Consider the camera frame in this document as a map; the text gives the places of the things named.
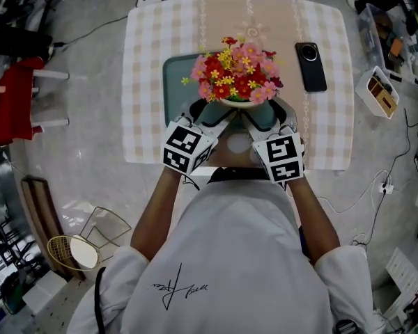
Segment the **person's black trousers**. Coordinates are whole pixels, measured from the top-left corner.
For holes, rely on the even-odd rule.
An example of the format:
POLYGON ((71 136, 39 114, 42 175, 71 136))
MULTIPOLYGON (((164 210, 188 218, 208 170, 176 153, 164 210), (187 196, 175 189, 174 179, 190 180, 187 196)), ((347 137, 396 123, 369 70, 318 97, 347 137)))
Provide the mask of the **person's black trousers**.
POLYGON ((226 167, 217 168, 208 183, 225 182, 229 180, 266 180, 270 178, 263 168, 226 167))

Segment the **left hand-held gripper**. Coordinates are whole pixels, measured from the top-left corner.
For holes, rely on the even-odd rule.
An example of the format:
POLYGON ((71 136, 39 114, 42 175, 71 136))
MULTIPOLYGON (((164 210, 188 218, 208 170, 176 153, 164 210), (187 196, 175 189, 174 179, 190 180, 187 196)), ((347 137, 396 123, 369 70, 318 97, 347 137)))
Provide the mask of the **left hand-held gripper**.
POLYGON ((209 158, 218 138, 238 114, 228 111, 213 123, 196 125, 203 110, 204 101, 184 103, 162 141, 162 164, 182 175, 190 175, 209 158))

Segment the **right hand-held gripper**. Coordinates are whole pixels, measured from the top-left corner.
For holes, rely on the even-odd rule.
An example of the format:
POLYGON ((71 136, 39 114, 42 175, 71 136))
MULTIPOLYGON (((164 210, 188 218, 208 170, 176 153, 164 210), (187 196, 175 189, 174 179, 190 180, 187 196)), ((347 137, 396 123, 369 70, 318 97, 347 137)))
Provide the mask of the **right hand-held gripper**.
POLYGON ((241 111, 242 123, 249 132, 252 148, 273 184, 283 184, 304 175, 304 146, 297 129, 294 109, 282 99, 273 99, 273 111, 280 125, 278 132, 261 127, 246 112, 241 111))

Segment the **potted red pink flowers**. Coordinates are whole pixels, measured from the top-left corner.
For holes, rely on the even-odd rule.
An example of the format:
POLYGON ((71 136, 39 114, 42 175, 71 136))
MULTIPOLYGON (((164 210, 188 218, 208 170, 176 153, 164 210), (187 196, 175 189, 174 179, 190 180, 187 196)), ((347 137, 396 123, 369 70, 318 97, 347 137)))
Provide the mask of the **potted red pink flowers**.
POLYGON ((259 105, 280 94, 284 84, 275 51, 247 42, 244 37, 224 36, 222 44, 220 51, 199 54, 181 84, 195 83, 199 97, 207 102, 259 105))

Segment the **black smartphone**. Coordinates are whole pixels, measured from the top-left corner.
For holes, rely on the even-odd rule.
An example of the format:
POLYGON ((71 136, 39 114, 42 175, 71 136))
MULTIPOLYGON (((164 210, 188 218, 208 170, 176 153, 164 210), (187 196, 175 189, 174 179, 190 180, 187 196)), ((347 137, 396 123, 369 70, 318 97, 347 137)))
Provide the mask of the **black smartphone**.
POLYGON ((320 93, 327 90, 327 83, 318 46, 313 42, 295 44, 297 58, 304 89, 308 93, 320 93))

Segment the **clear storage bin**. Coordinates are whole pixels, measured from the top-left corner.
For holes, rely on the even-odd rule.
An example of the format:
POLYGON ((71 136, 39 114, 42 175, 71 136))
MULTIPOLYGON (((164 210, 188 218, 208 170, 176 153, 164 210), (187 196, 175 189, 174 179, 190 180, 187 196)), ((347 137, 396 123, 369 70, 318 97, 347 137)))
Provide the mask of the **clear storage bin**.
POLYGON ((364 53, 390 79, 418 85, 418 32, 409 35, 405 21, 371 4, 358 15, 364 53))

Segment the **red stool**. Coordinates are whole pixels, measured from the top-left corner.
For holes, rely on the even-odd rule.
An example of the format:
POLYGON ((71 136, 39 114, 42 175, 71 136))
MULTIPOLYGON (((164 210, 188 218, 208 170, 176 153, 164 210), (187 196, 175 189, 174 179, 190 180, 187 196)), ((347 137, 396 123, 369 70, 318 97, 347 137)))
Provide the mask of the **red stool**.
POLYGON ((68 80, 70 74, 46 70, 39 57, 11 64, 0 79, 0 146, 9 145, 17 138, 30 141, 48 127, 70 124, 68 119, 31 121, 34 77, 68 80))

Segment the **person's left forearm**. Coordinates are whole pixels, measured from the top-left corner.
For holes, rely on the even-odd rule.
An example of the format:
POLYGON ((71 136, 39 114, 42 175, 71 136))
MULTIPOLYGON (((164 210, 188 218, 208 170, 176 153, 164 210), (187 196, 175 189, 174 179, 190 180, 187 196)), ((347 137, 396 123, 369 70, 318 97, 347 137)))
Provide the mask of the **person's left forearm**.
POLYGON ((165 167, 139 219, 130 246, 151 261, 167 240, 181 174, 165 167))

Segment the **person's right forearm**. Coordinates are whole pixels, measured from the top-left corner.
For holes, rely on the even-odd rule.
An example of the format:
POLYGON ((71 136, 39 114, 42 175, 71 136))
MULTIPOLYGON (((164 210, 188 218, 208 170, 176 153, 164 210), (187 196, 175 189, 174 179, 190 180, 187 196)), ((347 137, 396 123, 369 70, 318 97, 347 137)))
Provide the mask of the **person's right forearm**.
POLYGON ((305 177, 288 182, 313 264, 340 247, 339 237, 305 177))

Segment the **green tray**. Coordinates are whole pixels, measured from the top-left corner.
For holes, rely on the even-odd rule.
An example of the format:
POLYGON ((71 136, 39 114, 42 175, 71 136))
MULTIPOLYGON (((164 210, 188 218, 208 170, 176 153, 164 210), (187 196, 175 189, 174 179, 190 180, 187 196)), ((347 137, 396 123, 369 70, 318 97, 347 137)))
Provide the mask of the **green tray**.
MULTIPOLYGON (((197 54, 186 54, 168 58, 162 69, 164 124, 168 125, 178 117, 184 109, 184 104, 191 104, 200 99, 199 84, 191 80, 187 85, 182 84, 182 78, 188 77, 194 67, 197 54)), ((259 127, 273 126, 277 119, 271 106, 266 102, 247 109, 259 127)))

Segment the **person's white shirt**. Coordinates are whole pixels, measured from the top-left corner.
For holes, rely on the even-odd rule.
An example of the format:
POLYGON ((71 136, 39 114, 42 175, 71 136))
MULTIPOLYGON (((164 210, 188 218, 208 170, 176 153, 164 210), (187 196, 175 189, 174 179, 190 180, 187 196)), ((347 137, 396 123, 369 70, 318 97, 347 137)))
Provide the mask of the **person's white shirt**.
POLYGON ((229 180, 197 193, 151 261, 120 247, 67 334, 367 333, 372 316, 363 248, 313 264, 289 187, 229 180))

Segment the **white organiser box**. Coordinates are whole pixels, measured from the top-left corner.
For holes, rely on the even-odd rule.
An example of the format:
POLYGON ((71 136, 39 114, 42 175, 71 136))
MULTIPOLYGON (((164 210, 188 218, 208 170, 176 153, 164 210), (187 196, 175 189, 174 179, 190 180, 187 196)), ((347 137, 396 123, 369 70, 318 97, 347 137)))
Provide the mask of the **white organiser box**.
POLYGON ((355 92, 374 116, 390 120, 398 107, 398 93, 378 66, 361 76, 355 92))

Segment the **brown wooden boards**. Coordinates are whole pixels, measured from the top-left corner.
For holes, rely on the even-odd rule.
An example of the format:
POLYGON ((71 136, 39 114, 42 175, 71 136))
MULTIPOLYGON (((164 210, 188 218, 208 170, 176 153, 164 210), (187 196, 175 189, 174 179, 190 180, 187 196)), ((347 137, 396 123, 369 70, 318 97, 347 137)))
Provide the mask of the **brown wooden boards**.
POLYGON ((56 213, 47 180, 28 175, 20 181, 20 184, 26 203, 27 221, 50 269, 66 280, 72 277, 85 280, 86 277, 81 271, 63 266, 55 261, 48 252, 48 241, 53 237, 64 235, 64 232, 56 213))

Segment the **table with checked tablecloth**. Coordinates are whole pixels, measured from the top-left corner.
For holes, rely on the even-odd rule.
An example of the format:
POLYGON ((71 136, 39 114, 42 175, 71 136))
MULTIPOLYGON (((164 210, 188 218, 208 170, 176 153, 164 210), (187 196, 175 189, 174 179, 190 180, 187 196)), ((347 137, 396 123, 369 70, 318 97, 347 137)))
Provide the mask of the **table with checked tablecloth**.
POLYGON ((276 53, 279 93, 295 111, 305 166, 345 170, 353 144, 354 88, 341 12, 307 0, 167 0, 130 11, 123 50, 122 128, 126 161, 154 164, 166 129, 162 67, 178 55, 219 50, 240 38, 276 53), (295 51, 314 42, 327 89, 307 93, 295 51))

